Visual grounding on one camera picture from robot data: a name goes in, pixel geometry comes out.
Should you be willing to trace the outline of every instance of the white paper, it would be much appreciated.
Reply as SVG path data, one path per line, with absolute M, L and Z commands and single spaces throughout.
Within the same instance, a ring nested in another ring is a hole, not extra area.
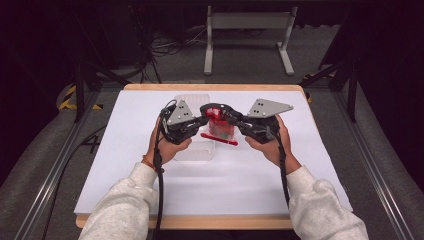
M 293 105 L 280 114 L 292 151 L 317 179 L 334 185 L 341 204 L 352 211 L 309 105 L 299 91 L 121 91 L 98 153 L 75 208 L 90 214 L 119 179 L 127 177 L 146 153 L 160 110 L 178 94 L 209 94 L 246 114 L 257 98 Z M 288 215 L 280 170 L 237 135 L 238 146 L 215 144 L 210 161 L 170 161 L 164 165 L 164 215 Z M 151 210 L 157 213 L 157 206 Z

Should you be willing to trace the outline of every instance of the dark background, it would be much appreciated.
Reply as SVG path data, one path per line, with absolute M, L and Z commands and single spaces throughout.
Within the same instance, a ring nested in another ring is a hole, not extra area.
M 424 127 L 420 117 L 424 109 L 424 33 L 420 24 L 424 16 L 418 5 L 414 1 L 394 2 L 385 12 L 383 24 L 360 59 L 358 77 L 387 138 L 423 190 Z M 10 0 L 3 1 L 0 9 L 3 183 L 28 144 L 58 114 L 57 96 L 72 81 L 77 57 L 69 54 L 60 24 L 52 21 L 50 9 L 33 1 Z M 68 20 L 73 19 L 86 56 L 110 69 L 148 61 L 149 53 L 138 47 L 127 11 L 126 6 L 103 6 L 102 11 L 85 7 L 75 9 L 73 17 L 78 21 L 68 16 Z M 205 12 L 206 7 L 150 8 L 149 19 L 154 28 L 182 41 L 186 29 L 205 23 Z M 295 25 L 341 24 L 346 13 L 346 7 L 301 7 Z M 345 34 L 339 36 L 341 42 L 333 42 L 331 51 L 344 53 L 343 41 L 356 32 L 348 29 Z

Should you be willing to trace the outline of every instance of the white sleeve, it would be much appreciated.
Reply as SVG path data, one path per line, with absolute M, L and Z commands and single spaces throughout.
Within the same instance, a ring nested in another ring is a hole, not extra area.
M 137 163 L 97 204 L 79 239 L 146 239 L 150 208 L 157 200 L 157 173 Z
M 302 166 L 287 175 L 290 218 L 301 239 L 368 239 L 364 222 L 340 205 L 333 185 Z

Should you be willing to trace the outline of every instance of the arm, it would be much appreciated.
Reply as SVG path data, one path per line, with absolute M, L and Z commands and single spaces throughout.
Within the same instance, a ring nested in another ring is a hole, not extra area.
M 136 163 L 129 177 L 118 181 L 96 205 L 80 239 L 146 239 L 150 209 L 156 204 L 158 195 L 153 189 L 157 177 L 153 155 L 158 124 L 159 119 L 141 163 Z M 158 144 L 162 163 L 169 162 L 190 143 L 191 139 L 186 139 L 180 145 L 174 145 L 162 139 Z
M 286 174 L 290 191 L 290 218 L 302 239 L 368 239 L 364 222 L 340 205 L 333 185 L 315 180 L 291 152 L 290 135 L 280 116 L 280 136 L 286 153 Z M 246 137 L 249 145 L 280 166 L 278 142 L 260 144 Z

